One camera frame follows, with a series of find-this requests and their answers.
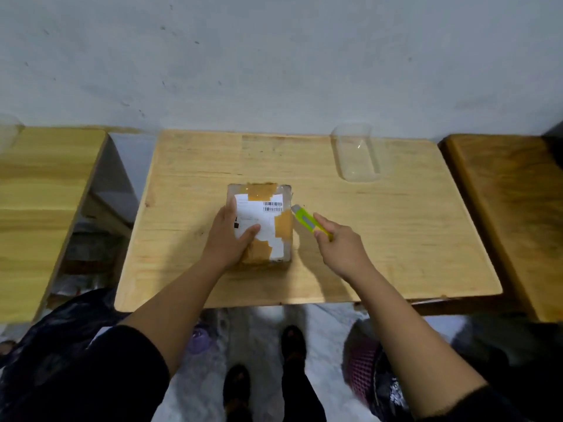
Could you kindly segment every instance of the hand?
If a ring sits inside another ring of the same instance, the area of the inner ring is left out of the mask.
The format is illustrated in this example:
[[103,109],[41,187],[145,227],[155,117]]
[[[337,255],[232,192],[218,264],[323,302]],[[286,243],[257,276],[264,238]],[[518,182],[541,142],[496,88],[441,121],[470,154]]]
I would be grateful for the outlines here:
[[330,241],[325,233],[317,229],[315,238],[323,261],[338,276],[350,283],[375,269],[365,252],[362,238],[352,228],[332,222],[318,213],[313,213],[313,217],[333,234]]
[[236,199],[232,197],[215,216],[201,259],[215,266],[219,265],[222,269],[230,268],[239,261],[243,251],[260,231],[260,224],[251,226],[244,231],[242,237],[237,239],[234,229],[235,219]]

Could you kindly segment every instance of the wooden table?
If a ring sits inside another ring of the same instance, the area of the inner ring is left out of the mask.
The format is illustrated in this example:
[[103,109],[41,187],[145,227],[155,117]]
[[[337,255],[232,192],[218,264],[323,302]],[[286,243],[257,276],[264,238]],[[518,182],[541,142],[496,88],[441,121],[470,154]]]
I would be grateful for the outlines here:
[[[166,130],[159,137],[116,309],[133,311],[196,262],[229,183],[289,184],[293,204],[352,226],[382,273],[412,299],[502,291],[455,183],[431,141],[386,141],[391,173],[349,183],[328,136]],[[289,269],[233,271],[206,307],[357,301],[294,222]]]
[[563,170],[544,140],[452,135],[443,150],[505,289],[532,318],[563,320]]
[[86,215],[121,228],[87,196],[106,139],[103,130],[27,127],[0,154],[0,322],[31,321],[43,308],[84,200]]

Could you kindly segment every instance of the floor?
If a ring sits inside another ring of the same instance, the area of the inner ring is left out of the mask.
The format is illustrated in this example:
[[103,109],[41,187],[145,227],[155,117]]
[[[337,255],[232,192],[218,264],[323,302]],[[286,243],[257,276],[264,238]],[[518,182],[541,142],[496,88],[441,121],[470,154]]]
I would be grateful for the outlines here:
[[[209,312],[217,326],[215,344],[200,355],[186,353],[153,422],[223,421],[222,386],[227,369],[247,365],[252,378],[250,406],[255,421],[283,419],[282,362],[279,333],[296,324],[307,340],[306,373],[325,408],[328,421],[376,421],[344,383],[341,363],[344,342],[358,319],[367,315],[352,304],[310,304],[250,307]],[[446,339],[461,330],[465,317],[428,317]]]

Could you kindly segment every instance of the person's left arm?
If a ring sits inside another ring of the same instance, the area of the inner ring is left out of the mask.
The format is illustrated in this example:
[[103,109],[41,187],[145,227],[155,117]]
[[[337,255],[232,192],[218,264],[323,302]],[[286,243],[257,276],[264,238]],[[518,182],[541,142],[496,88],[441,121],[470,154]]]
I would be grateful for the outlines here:
[[209,293],[260,230],[254,225],[235,238],[235,217],[232,198],[215,216],[198,262],[96,338],[79,359],[35,388],[3,420],[150,421]]

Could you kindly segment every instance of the package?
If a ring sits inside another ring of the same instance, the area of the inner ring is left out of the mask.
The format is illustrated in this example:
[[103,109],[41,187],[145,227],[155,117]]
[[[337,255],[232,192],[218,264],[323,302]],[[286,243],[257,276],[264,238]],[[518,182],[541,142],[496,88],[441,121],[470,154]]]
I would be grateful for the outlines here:
[[236,198],[235,236],[259,223],[260,232],[244,252],[242,264],[289,262],[293,240],[291,186],[277,183],[230,184],[227,201]]

